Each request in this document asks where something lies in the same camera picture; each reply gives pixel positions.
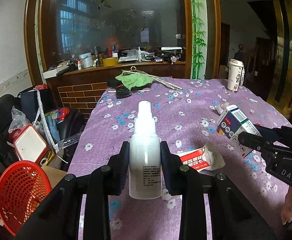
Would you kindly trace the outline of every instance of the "white wall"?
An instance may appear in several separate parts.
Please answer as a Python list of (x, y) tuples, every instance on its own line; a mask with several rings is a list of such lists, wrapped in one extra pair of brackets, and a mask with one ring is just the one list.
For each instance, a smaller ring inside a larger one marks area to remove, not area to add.
[(0, 0), (0, 95), (17, 95), (31, 86), (24, 44), (25, 3)]
[(230, 44), (228, 62), (243, 45), (243, 52), (248, 54), (255, 46), (256, 37), (269, 39), (266, 28), (247, 3), (255, 0), (220, 0), (222, 23), (230, 25)]

